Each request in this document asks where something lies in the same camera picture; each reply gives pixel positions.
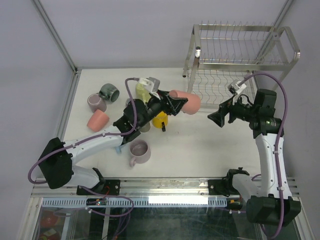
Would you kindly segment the pink tall tumbler cup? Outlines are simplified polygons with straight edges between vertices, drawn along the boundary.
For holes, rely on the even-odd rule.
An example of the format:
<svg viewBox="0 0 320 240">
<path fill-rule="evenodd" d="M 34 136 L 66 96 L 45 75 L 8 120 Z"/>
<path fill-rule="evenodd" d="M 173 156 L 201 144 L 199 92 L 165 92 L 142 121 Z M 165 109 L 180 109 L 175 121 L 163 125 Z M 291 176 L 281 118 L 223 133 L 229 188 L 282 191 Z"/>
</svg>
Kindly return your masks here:
<svg viewBox="0 0 320 240">
<path fill-rule="evenodd" d="M 201 99 L 198 95 L 185 91 L 171 90 L 169 95 L 174 98 L 187 98 L 188 101 L 182 107 L 182 112 L 188 115 L 196 114 L 201 108 Z"/>
</svg>

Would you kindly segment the lilac ribbed mug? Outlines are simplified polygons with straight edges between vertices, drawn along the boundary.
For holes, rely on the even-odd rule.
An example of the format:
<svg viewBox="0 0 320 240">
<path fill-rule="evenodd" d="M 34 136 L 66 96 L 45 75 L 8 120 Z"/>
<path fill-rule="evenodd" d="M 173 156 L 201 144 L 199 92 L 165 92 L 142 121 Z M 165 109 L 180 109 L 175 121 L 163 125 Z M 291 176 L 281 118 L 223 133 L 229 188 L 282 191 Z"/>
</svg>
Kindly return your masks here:
<svg viewBox="0 0 320 240">
<path fill-rule="evenodd" d="M 136 164 L 144 164 L 150 159 L 151 149 L 146 141 L 136 139 L 129 145 L 129 154 L 129 165 L 133 168 Z"/>
</svg>

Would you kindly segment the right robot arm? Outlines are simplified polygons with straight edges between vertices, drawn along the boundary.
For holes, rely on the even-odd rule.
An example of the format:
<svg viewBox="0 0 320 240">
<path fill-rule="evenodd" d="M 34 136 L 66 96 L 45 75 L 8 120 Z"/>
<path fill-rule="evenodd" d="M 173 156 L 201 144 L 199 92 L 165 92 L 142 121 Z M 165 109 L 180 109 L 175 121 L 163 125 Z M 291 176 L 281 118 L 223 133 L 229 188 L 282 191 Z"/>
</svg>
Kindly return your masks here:
<svg viewBox="0 0 320 240">
<path fill-rule="evenodd" d="M 223 196 L 240 194 L 246 202 L 249 222 L 260 225 L 287 226 L 300 212 L 301 203 L 293 200 L 288 185 L 283 158 L 284 130 L 282 120 L 276 118 L 277 94 L 268 89 L 259 89 L 253 103 L 244 104 L 242 98 L 233 98 L 219 105 L 208 119 L 219 127 L 236 119 L 249 123 L 253 132 L 259 160 L 261 186 L 258 187 L 250 174 L 242 169 L 229 169 L 226 176 L 215 180 L 211 186 L 215 193 Z"/>
</svg>

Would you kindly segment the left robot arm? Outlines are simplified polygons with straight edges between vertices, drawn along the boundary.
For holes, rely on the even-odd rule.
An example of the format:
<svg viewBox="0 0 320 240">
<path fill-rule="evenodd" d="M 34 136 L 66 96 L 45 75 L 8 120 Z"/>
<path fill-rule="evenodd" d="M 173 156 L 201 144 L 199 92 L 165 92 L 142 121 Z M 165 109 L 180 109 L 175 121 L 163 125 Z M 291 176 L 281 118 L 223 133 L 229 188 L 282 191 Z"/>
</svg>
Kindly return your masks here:
<svg viewBox="0 0 320 240">
<path fill-rule="evenodd" d="M 100 151 L 132 142 L 140 129 L 159 113 L 176 116 L 188 102 L 185 97 L 173 97 L 169 92 L 158 90 L 147 104 L 132 99 L 123 110 L 123 115 L 109 127 L 86 138 L 63 142 L 58 137 L 51 139 L 39 158 L 39 168 L 50 189 L 65 185 L 88 188 L 93 194 L 100 194 L 105 188 L 103 176 L 97 168 L 83 168 L 78 162 Z"/>
</svg>

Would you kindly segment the steel dish rack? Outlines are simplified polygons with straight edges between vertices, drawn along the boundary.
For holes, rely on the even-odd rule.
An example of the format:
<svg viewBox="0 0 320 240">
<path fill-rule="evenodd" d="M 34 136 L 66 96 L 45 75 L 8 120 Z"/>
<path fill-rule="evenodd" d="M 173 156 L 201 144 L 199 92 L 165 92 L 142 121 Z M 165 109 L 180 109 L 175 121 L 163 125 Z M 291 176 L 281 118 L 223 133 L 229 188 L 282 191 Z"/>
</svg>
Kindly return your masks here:
<svg viewBox="0 0 320 240">
<path fill-rule="evenodd" d="M 228 85 L 255 72 L 275 73 L 283 81 L 301 55 L 288 26 L 194 24 L 182 76 L 186 91 L 201 107 L 215 109 L 232 94 Z"/>
</svg>

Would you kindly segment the pale yellow mug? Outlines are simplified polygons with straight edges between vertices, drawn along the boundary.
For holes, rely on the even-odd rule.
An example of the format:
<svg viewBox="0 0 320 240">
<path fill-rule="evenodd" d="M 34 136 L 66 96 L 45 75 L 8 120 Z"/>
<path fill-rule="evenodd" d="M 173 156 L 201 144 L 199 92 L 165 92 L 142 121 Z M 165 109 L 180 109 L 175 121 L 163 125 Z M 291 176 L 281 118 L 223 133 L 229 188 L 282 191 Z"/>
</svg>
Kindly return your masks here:
<svg viewBox="0 0 320 240">
<path fill-rule="evenodd" d="M 150 93 L 144 88 L 141 83 L 137 83 L 135 85 L 135 95 L 136 98 L 142 100 L 144 104 L 146 104 L 151 98 Z"/>
</svg>

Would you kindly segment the small taupe mug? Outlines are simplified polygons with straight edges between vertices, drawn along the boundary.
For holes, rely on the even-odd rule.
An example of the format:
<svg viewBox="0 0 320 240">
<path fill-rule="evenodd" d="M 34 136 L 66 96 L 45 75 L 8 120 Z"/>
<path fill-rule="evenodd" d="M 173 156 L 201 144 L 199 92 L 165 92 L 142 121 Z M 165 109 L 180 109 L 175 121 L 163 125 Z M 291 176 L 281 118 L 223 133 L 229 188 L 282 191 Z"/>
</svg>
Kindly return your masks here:
<svg viewBox="0 0 320 240">
<path fill-rule="evenodd" d="M 148 122 L 148 123 L 145 124 L 143 127 L 141 127 L 141 128 L 139 129 L 139 131 L 140 131 L 141 133 L 146 133 L 146 132 L 148 132 L 150 129 L 151 129 L 151 125 L 150 125 L 150 123 Z"/>
</svg>

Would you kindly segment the slate blue small mug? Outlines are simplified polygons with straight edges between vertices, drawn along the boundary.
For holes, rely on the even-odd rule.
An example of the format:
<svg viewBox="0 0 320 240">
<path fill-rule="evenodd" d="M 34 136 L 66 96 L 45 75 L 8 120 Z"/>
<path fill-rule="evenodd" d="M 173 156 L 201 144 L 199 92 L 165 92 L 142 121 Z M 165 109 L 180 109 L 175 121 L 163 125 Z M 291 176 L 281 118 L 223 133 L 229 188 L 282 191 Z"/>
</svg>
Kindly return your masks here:
<svg viewBox="0 0 320 240">
<path fill-rule="evenodd" d="M 128 98 L 128 99 L 125 101 L 125 106 L 127 107 L 130 102 L 131 102 L 131 99 Z"/>
</svg>

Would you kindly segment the dark green glazed mug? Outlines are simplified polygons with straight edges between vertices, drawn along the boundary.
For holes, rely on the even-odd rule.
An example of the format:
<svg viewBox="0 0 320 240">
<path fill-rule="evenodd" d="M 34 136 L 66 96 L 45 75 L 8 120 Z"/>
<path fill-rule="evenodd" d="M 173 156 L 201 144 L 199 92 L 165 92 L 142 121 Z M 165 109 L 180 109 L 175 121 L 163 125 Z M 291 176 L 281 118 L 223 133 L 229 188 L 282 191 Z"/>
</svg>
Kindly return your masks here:
<svg viewBox="0 0 320 240">
<path fill-rule="evenodd" d="M 113 84 L 106 83 L 100 88 L 98 95 L 102 99 L 114 103 L 118 99 L 120 91 Z"/>
</svg>

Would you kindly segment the light blue mug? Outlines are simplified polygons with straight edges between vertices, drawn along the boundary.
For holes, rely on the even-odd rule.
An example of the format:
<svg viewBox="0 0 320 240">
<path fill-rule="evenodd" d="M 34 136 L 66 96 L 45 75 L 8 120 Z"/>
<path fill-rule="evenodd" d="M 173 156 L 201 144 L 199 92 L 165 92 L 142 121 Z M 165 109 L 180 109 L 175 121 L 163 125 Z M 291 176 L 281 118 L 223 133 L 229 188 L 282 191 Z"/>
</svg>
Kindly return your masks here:
<svg viewBox="0 0 320 240">
<path fill-rule="evenodd" d="M 121 153 L 122 153 L 122 147 L 121 147 L 121 146 L 115 147 L 115 151 L 116 151 L 116 153 L 117 153 L 118 155 L 121 154 Z"/>
</svg>

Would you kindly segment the pink tumbler cup left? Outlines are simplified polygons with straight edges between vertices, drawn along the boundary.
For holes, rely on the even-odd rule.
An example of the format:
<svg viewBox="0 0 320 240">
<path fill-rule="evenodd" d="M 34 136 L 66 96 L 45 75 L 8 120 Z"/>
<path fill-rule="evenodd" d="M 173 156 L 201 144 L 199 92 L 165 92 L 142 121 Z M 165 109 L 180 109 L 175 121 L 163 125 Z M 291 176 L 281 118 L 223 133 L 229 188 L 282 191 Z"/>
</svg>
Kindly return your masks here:
<svg viewBox="0 0 320 240">
<path fill-rule="evenodd" d="M 109 120 L 110 118 L 105 112 L 97 109 L 87 122 L 87 127 L 93 132 L 99 132 Z"/>
</svg>

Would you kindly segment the mauve upside-down mug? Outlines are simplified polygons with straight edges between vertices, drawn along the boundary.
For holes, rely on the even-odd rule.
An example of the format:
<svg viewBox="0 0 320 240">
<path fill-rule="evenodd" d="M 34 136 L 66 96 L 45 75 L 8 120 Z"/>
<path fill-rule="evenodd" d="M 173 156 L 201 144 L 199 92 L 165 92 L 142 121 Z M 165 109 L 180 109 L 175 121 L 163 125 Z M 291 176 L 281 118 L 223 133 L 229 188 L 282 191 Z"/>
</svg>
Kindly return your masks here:
<svg viewBox="0 0 320 240">
<path fill-rule="evenodd" d="M 87 104 L 90 110 L 94 113 L 96 110 L 105 112 L 107 110 L 107 104 L 104 99 L 102 99 L 98 93 L 91 94 L 87 98 Z"/>
</svg>

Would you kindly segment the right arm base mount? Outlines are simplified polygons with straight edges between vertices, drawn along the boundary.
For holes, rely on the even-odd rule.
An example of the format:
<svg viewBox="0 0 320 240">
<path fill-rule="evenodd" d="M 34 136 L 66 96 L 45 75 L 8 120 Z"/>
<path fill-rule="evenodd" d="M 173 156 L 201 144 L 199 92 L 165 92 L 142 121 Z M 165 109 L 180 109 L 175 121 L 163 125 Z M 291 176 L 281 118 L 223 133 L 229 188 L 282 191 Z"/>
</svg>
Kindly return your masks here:
<svg viewBox="0 0 320 240">
<path fill-rule="evenodd" d="M 207 181 L 208 194 L 210 196 L 221 195 L 224 197 L 239 195 L 240 193 L 233 187 L 233 177 L 237 174 L 250 175 L 246 170 L 243 170 L 242 167 L 229 169 L 226 176 L 219 179 L 209 179 Z"/>
</svg>

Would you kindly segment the aluminium mounting rail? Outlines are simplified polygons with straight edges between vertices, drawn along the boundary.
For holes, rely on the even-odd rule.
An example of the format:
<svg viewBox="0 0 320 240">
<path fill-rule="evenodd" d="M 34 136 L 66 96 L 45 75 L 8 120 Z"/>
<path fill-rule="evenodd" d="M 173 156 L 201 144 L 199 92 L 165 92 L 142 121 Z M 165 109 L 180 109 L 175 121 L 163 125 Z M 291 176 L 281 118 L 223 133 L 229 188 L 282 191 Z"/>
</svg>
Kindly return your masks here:
<svg viewBox="0 0 320 240">
<path fill-rule="evenodd" d="M 214 182 L 219 178 L 107 178 L 109 194 L 129 198 L 142 198 L 160 195 L 192 195 L 192 196 L 219 196 L 226 197 L 216 191 Z M 293 197 L 300 196 L 300 190 L 293 177 L 288 178 Z M 77 186 L 63 186 L 50 189 L 47 184 L 34 185 L 31 197 L 76 197 Z"/>
</svg>

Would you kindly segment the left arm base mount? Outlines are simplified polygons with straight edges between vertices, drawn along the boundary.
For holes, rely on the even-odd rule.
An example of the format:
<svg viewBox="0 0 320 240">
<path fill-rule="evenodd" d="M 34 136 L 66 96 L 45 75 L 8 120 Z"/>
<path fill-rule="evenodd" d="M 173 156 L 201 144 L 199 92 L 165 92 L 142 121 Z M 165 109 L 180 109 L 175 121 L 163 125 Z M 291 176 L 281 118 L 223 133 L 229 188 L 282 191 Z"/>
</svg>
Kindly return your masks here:
<svg viewBox="0 0 320 240">
<path fill-rule="evenodd" d="M 104 178 L 99 171 L 97 172 L 97 175 L 99 179 L 98 184 L 89 189 L 93 191 L 95 195 L 118 196 L 120 194 L 121 181 L 119 179 Z"/>
</svg>

